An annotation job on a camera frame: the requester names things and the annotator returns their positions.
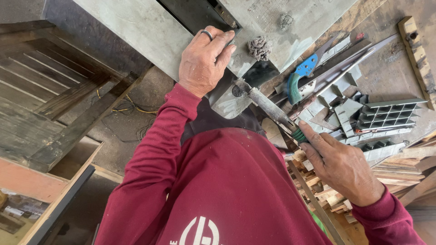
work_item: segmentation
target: sleeve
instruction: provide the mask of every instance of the sleeve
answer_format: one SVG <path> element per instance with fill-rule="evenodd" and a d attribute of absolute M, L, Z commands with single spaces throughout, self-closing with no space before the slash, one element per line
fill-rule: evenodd
<path fill-rule="evenodd" d="M 176 178 L 180 138 L 185 124 L 197 117 L 200 101 L 179 84 L 165 95 L 153 126 L 126 165 L 124 181 L 109 196 L 95 244 L 130 245 L 138 239 L 155 239 Z"/>
<path fill-rule="evenodd" d="M 412 217 L 385 186 L 383 196 L 366 207 L 353 206 L 353 216 L 365 228 L 369 244 L 425 244 L 413 229 Z"/>

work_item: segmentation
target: maroon long-sleeve shirt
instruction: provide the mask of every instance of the maroon long-sleeve shirt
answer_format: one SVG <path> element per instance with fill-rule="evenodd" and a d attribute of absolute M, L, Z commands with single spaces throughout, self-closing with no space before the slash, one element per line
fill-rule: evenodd
<path fill-rule="evenodd" d="M 96 244 L 331 244 L 267 139 L 225 128 L 180 147 L 200 99 L 178 84 L 165 99 L 109 197 Z M 372 244 L 423 243 L 388 191 L 373 205 L 354 206 L 353 215 Z"/>

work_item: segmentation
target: printed logo on shirt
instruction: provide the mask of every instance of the printed logo on shirt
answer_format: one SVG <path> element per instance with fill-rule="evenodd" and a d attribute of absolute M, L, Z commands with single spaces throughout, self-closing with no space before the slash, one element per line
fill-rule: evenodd
<path fill-rule="evenodd" d="M 192 226 L 197 221 L 197 217 L 195 217 L 185 228 L 185 230 L 182 233 L 182 236 L 180 237 L 180 242 L 177 244 L 178 241 L 170 241 L 170 245 L 187 245 L 186 237 L 188 236 L 189 231 L 191 230 Z M 206 223 L 206 218 L 203 216 L 200 216 L 198 220 L 197 230 L 195 232 L 194 242 L 193 245 L 218 245 L 219 242 L 219 233 L 218 228 L 215 225 L 215 223 L 212 222 L 212 220 L 209 220 L 208 227 L 210 230 L 204 230 L 204 225 Z M 203 236 L 204 233 L 211 234 L 212 237 Z"/>

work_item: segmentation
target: silver ring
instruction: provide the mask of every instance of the silver ring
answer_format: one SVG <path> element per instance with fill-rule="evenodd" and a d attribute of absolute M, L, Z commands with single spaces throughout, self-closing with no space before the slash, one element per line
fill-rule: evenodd
<path fill-rule="evenodd" d="M 202 30 L 202 31 L 200 32 L 200 34 L 201 34 L 201 33 L 206 33 L 206 34 L 209 36 L 209 38 L 211 39 L 211 42 L 212 42 L 213 38 L 212 38 L 212 35 L 211 35 L 210 32 L 208 32 L 208 31 L 206 31 L 206 30 Z"/>

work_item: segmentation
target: right hand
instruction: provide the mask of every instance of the right hand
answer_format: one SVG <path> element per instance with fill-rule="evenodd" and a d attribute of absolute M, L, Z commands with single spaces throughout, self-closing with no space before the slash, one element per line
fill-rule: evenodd
<path fill-rule="evenodd" d="M 205 30 L 213 40 L 199 30 L 183 51 L 179 67 L 179 84 L 199 98 L 215 88 L 236 50 L 235 45 L 224 48 L 235 36 L 234 31 L 223 32 L 213 26 Z"/>
<path fill-rule="evenodd" d="M 382 197 L 385 187 L 372 173 L 361 149 L 342 144 L 328 133 L 318 134 L 304 121 L 298 125 L 310 142 L 300 146 L 322 181 L 359 207 Z"/>

